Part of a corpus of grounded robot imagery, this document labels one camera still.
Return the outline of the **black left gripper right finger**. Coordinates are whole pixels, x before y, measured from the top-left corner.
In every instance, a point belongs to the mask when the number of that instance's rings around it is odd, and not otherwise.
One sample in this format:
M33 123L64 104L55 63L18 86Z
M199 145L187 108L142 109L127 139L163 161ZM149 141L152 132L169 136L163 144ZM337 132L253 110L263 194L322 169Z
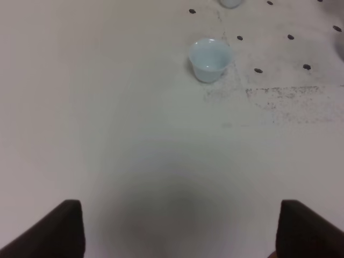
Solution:
M283 200L277 257L343 257L343 231L298 200Z

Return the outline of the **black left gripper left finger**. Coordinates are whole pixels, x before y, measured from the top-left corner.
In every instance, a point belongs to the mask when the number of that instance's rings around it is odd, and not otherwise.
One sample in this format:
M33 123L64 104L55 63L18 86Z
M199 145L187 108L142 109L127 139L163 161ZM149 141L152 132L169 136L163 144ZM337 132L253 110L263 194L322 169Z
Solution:
M1 248L1 257L83 257L85 249L82 205L69 199Z

